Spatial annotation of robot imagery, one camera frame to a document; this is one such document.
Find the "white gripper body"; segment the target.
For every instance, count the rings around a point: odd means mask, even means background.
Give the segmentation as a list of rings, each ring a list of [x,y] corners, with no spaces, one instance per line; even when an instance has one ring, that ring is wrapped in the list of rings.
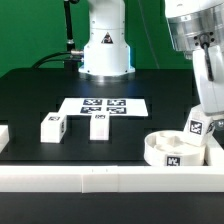
[[[193,52],[193,69],[200,103],[207,116],[224,115],[224,50],[220,46],[213,46],[208,52],[213,81],[208,79],[205,52]]]

